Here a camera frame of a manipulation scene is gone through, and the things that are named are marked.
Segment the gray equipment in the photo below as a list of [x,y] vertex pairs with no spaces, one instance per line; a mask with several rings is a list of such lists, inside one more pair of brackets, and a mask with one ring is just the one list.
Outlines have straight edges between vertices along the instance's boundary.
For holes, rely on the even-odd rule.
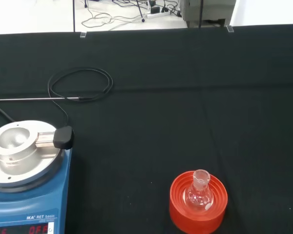
[[[202,20],[221,20],[229,25],[236,0],[204,0]],[[194,27],[200,22],[201,0],[179,0],[182,18],[188,27]]]

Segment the flask neck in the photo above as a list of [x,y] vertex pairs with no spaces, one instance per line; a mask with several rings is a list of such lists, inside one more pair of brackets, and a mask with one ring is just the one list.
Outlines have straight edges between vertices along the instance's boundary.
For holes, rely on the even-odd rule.
[[210,174],[205,170],[197,170],[193,173],[193,188],[196,191],[205,191],[209,187]]

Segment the red digital display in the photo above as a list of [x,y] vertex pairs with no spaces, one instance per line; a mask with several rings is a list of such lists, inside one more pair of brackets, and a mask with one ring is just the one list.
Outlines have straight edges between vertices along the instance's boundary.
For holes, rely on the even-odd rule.
[[0,227],[0,234],[47,234],[47,233],[48,233],[47,223]]

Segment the black table surface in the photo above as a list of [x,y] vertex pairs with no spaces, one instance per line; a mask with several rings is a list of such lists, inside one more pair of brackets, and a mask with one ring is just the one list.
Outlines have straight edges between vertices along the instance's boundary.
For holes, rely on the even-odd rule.
[[[293,25],[0,36],[0,98],[45,97],[52,74],[77,66],[105,69],[115,88],[61,102],[76,134],[65,233],[181,233],[170,185],[205,169],[229,195],[216,233],[293,234]],[[104,84],[83,72],[56,89]],[[0,107],[63,125],[52,102]]]

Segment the white floor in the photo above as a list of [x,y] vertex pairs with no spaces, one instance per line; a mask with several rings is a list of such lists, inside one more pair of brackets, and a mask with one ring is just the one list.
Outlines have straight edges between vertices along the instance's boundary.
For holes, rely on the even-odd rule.
[[293,24],[293,0],[236,0],[230,24]]
[[73,32],[72,0],[0,0],[0,34]]
[[[111,24],[105,24],[109,19],[92,19],[85,22],[84,25],[92,28],[88,28],[82,25],[82,21],[91,18],[91,14],[84,7],[83,0],[75,0],[75,12],[76,12],[76,32],[90,32],[90,31],[108,31],[108,30],[145,30],[145,29],[171,29],[171,28],[186,28],[187,24],[182,18],[175,15],[163,16],[154,19],[148,19],[145,17],[146,9],[141,9],[145,22],[141,21],[141,15],[139,9],[136,6],[132,7],[120,7],[113,3],[112,0],[100,0],[100,1],[88,1],[89,10],[95,16],[99,13],[109,13],[112,17],[124,16],[127,18],[136,17],[135,19],[123,19],[124,21],[115,20]],[[157,4],[164,6],[163,0],[157,0]],[[110,17],[108,15],[100,15],[98,17]]]
[[[157,4],[164,5],[164,1],[157,0]],[[91,14],[83,0],[75,0],[76,32],[187,27],[182,18],[175,15],[145,17],[142,23],[137,7],[120,7],[112,0],[89,1],[89,10],[94,16],[99,12],[109,13],[111,16],[105,16],[110,17],[112,23],[106,24],[109,19],[92,19],[84,23],[88,27],[83,26],[82,22],[91,18]],[[123,22],[115,20],[116,16],[137,18],[123,18],[134,21]],[[293,0],[236,0],[232,26],[266,24],[293,24]],[[0,0],[0,34],[73,32],[73,25],[73,0]]]

